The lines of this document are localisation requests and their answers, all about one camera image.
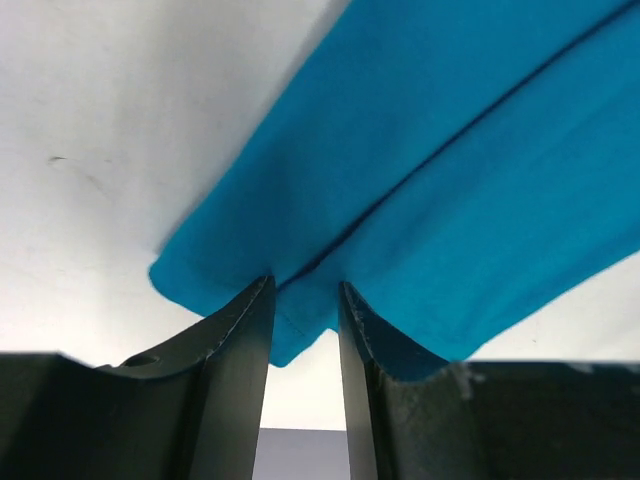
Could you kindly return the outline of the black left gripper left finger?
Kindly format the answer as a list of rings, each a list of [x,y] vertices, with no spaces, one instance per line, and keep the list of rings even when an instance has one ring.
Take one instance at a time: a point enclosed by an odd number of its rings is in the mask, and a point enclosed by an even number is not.
[[[276,287],[227,305],[119,366],[59,353],[1,357],[5,479],[249,479]]]

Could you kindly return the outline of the bright blue t-shirt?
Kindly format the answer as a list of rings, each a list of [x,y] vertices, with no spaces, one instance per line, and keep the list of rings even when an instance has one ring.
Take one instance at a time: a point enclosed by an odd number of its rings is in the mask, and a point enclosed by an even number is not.
[[[208,315],[277,283],[271,362],[352,283],[447,360],[639,249],[635,1],[353,1],[152,264]]]

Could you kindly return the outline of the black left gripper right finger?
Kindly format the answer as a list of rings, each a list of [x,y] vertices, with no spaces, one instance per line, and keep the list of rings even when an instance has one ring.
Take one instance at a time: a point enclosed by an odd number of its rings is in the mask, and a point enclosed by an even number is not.
[[[354,479],[635,479],[635,363],[447,362],[339,287]]]

